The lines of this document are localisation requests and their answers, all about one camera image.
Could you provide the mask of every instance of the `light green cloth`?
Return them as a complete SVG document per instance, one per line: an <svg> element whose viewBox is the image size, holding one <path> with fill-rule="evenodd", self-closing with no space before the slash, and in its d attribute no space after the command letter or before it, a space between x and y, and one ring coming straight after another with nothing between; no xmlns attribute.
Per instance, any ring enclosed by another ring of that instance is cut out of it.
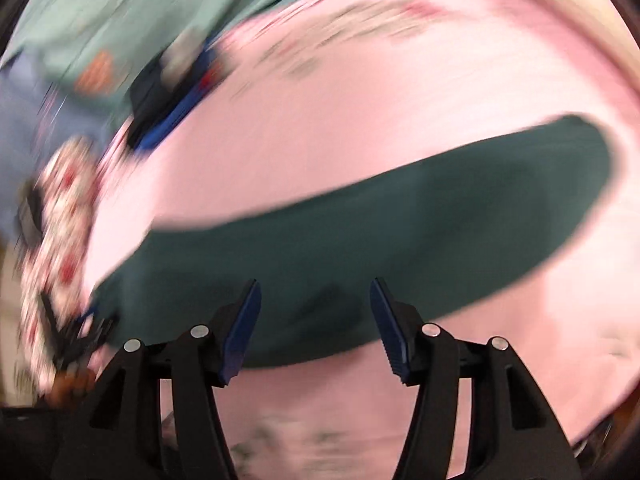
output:
<svg viewBox="0 0 640 480"><path fill-rule="evenodd" d="M121 76L124 81L96 100L114 113L118 127L129 115L125 96L136 75L185 28L221 32L252 14L292 1L30 0L1 62L23 48L38 51L44 76L72 89L96 55L109 52L116 79Z"/></svg>

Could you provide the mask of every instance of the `pink bedsheet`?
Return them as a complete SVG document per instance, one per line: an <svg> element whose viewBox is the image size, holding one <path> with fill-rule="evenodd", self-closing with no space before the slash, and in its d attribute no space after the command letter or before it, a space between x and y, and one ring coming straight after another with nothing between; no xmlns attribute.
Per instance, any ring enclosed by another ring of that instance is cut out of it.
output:
<svg viewBox="0 0 640 480"><path fill-rule="evenodd" d="M151 156L108 177L87 293L152 225L220 224L574 112L610 145L606 192L549 261L439 322L457 338L507 337L572 440L625 396L640 367L640 105L596 47L533 0L303 0L222 45L232 75ZM162 392L167 413L167 384ZM376 342L244 370L216 398L249 474L382 480L415 390ZM461 400L468 407L468 388ZM335 446L329 465L326 446Z"/></svg>

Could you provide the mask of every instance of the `green cloth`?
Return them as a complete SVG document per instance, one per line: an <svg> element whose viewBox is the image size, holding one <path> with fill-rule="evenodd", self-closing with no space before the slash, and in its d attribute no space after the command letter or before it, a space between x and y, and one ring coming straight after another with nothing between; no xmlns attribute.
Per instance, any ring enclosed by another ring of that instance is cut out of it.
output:
<svg viewBox="0 0 640 480"><path fill-rule="evenodd" d="M17 24L4 64L21 49L38 52L45 78L72 90L98 53L113 57L113 93L92 99L114 114L119 128L130 114L126 92L158 52L185 28L221 32L247 17L294 0L30 0Z"/></svg>
<svg viewBox="0 0 640 480"><path fill-rule="evenodd" d="M152 231L95 291L98 318L119 311L115 346L171 340L255 278L262 312L246 365L329 356L378 338L373 278L424 319L451 313L548 258L609 174L598 130L568 116L252 218Z"/></svg>

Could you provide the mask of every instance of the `dark green fabric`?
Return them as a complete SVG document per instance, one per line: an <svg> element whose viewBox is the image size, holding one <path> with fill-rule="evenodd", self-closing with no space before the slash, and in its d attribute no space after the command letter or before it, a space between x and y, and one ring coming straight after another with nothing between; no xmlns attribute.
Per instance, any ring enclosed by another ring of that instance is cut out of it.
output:
<svg viewBox="0 0 640 480"><path fill-rule="evenodd" d="M565 117L253 218L150 232L98 287L99 314L120 311L116 346L162 342L255 278L263 303L246 365L325 357L378 338L367 297L375 276L425 319L453 312L548 258L609 173L598 130Z"/></svg>

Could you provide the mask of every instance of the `floral printed cloth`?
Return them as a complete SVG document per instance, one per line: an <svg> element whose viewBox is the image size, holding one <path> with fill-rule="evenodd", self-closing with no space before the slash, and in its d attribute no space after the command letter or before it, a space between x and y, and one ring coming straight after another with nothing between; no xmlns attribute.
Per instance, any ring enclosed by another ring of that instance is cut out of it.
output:
<svg viewBox="0 0 640 480"><path fill-rule="evenodd" d="M82 266L94 220L96 160L83 137L68 140L40 174L44 240L22 263L22 346L36 386L46 391L55 370L45 344L39 295L50 293L58 327L85 305Z"/></svg>

